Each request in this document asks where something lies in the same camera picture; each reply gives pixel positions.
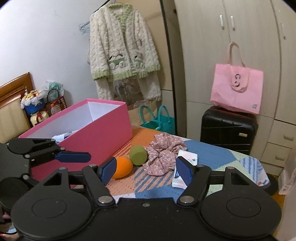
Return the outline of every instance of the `teal bag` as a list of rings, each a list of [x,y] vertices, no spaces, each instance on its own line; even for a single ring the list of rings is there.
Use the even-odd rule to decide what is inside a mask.
[[[142,114],[142,109],[143,108],[146,108],[150,112],[150,114],[153,117],[153,120],[151,120],[149,122],[145,122],[145,120],[143,118],[143,114]],[[166,112],[167,116],[161,114],[162,108],[165,109],[165,112]],[[170,117],[170,115],[168,113],[168,110],[164,105],[159,107],[157,117],[155,117],[153,115],[151,109],[148,106],[142,105],[140,107],[140,117],[141,117],[141,120],[143,122],[143,124],[141,125],[142,127],[157,130],[157,131],[161,131],[161,132],[167,132],[167,133],[172,134],[172,135],[175,135],[175,133],[176,133],[176,131],[175,131],[175,118]]]

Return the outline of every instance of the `green ball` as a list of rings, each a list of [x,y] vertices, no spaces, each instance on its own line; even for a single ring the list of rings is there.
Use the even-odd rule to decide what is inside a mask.
[[[147,161],[148,154],[144,147],[134,146],[130,150],[129,157],[135,165],[140,166]]]

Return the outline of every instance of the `orange ball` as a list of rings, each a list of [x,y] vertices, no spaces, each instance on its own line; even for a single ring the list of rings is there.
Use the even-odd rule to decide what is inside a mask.
[[[125,177],[132,171],[133,163],[126,156],[120,156],[116,158],[116,161],[117,161],[116,172],[114,173],[112,178],[118,179],[118,178]]]

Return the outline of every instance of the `pink cardboard box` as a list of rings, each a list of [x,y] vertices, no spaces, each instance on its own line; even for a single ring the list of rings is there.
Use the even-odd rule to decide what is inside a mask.
[[[86,99],[44,120],[20,138],[52,138],[79,130],[58,145],[69,151],[89,152],[88,163],[61,163],[52,160],[32,168],[32,177],[42,180],[59,167],[79,171],[89,164],[100,165],[132,138],[125,102]]]

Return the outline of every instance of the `wardrobe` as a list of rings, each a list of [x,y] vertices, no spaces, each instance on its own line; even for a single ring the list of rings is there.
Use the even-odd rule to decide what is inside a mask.
[[[296,144],[296,13],[283,0],[175,0],[185,67],[187,138],[199,140],[211,107],[215,65],[229,42],[247,67],[264,71],[251,156],[279,175]],[[233,64],[240,65],[237,51]]]

